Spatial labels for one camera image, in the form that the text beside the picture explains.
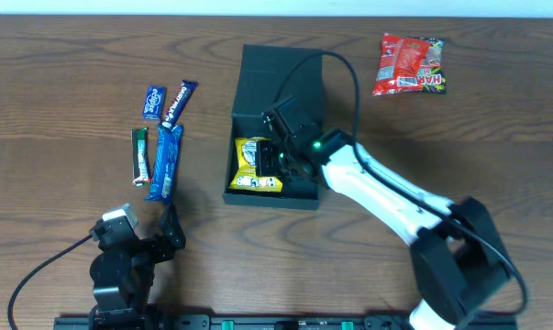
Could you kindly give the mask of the blue Oreo cookie pack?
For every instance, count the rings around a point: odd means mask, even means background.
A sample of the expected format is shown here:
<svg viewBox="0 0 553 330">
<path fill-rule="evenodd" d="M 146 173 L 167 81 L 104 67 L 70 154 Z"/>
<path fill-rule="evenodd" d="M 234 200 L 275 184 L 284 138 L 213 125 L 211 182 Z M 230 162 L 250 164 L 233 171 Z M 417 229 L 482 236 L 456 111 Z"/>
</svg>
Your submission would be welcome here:
<svg viewBox="0 0 553 330">
<path fill-rule="evenodd" d="M 167 130 L 162 125 L 158 125 L 157 131 L 156 157 L 149 196 L 145 200 L 170 204 L 183 128 L 182 125 L 177 125 Z"/>
</svg>

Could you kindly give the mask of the yellow Hacks candy bag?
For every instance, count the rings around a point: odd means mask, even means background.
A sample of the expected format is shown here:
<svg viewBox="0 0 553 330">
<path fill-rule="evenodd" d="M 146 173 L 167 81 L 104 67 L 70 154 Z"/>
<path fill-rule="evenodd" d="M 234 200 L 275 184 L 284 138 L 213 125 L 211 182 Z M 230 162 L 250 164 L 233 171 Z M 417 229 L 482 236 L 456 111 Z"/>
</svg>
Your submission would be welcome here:
<svg viewBox="0 0 553 330">
<path fill-rule="evenodd" d="M 237 137 L 235 147 L 238 170 L 229 184 L 230 189 L 260 193 L 280 193 L 282 182 L 274 176 L 259 176 L 256 173 L 256 154 L 258 143 L 265 137 Z"/>
</svg>

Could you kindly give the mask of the red Hacks candy bag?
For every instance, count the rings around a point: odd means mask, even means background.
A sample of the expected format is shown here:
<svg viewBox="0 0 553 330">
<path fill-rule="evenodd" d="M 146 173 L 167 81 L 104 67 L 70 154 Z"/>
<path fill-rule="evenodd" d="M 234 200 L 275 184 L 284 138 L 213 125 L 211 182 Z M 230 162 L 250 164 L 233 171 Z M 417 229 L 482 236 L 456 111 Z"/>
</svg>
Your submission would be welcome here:
<svg viewBox="0 0 553 330">
<path fill-rule="evenodd" d="M 421 39 L 385 33 L 373 95 L 420 92 L 417 75 L 431 44 Z"/>
</svg>

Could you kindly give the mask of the Haribo gummy bag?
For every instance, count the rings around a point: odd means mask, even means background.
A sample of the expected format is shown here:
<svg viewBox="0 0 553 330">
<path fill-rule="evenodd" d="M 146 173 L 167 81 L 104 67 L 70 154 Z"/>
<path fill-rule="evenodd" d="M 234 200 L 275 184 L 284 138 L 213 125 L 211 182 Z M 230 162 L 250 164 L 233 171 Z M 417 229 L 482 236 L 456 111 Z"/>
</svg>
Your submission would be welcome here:
<svg viewBox="0 0 553 330">
<path fill-rule="evenodd" d="M 415 37 L 430 45 L 425 57 L 420 61 L 417 73 L 418 87 L 414 93 L 445 94 L 447 83 L 442 70 L 442 52 L 445 40 L 442 38 Z"/>
</svg>

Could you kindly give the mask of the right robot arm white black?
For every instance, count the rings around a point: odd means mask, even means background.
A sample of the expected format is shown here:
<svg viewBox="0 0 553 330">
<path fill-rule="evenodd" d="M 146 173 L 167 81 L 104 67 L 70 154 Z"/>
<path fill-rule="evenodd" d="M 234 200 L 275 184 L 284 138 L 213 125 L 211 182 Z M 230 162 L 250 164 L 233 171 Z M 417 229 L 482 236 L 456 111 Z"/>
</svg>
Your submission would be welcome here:
<svg viewBox="0 0 553 330">
<path fill-rule="evenodd" d="M 421 295 L 408 318 L 414 329 L 462 329 L 490 317 L 482 305 L 518 273 L 484 204 L 417 187 L 345 132 L 261 141 L 255 160 L 259 174 L 303 177 L 347 196 L 402 239 Z"/>
</svg>

